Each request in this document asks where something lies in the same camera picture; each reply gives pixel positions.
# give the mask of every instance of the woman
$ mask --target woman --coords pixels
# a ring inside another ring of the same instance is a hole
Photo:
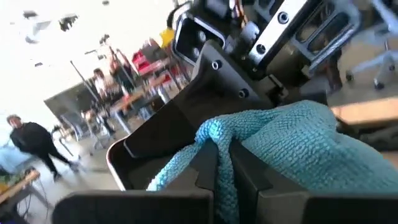
[[[109,47],[109,50],[111,52],[111,58],[109,62],[109,72],[111,76],[115,79],[116,83],[122,87],[125,95],[131,93],[135,86],[132,83],[134,77],[132,75],[133,71],[129,60],[119,49],[117,49],[116,53],[118,53],[123,59],[120,61],[120,65],[118,62],[118,56],[114,53],[111,47]]]
[[[67,164],[73,171],[78,171],[78,164],[69,161],[63,157],[54,146],[51,134],[41,125],[33,122],[23,123],[18,115],[10,115],[7,122],[13,127],[10,134],[11,141],[22,152],[37,156],[50,169],[54,181],[61,175],[52,162],[50,156],[53,156]]]

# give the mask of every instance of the yellow object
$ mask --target yellow object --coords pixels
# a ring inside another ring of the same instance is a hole
[[[6,190],[8,190],[8,185],[5,183],[0,182],[0,193],[1,192],[5,192]]]
[[[165,48],[170,45],[170,43],[174,39],[174,30],[167,28],[160,33],[160,37],[162,38],[162,44],[160,47]]]

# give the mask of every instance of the blue microfiber cloth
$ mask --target blue microfiber cloth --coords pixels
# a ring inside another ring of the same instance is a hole
[[[176,153],[148,190],[161,190],[211,138],[219,147],[217,214],[237,223],[238,200],[228,148],[232,138],[301,186],[318,193],[397,193],[398,171],[370,146],[336,132],[325,105],[301,101],[273,110],[222,115],[204,122],[195,144]]]

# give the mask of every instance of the chair wheel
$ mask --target chair wheel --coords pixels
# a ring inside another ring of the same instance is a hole
[[[384,84],[383,83],[375,83],[374,88],[377,90],[382,90],[384,88]]]
[[[346,73],[346,79],[347,82],[353,81],[354,80],[354,75],[351,72]]]

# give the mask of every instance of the red object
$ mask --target red object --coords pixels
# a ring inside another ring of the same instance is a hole
[[[139,50],[134,53],[132,56],[132,64],[136,67],[137,72],[140,76],[151,75],[152,72],[163,69],[167,64],[170,63],[171,58],[167,58],[165,60],[158,60],[154,63],[150,63],[147,61],[145,55]],[[174,75],[175,77],[180,75],[180,67],[178,65],[174,65],[169,69],[169,73]],[[172,81],[170,74],[166,74],[165,80],[163,83],[167,83]]]

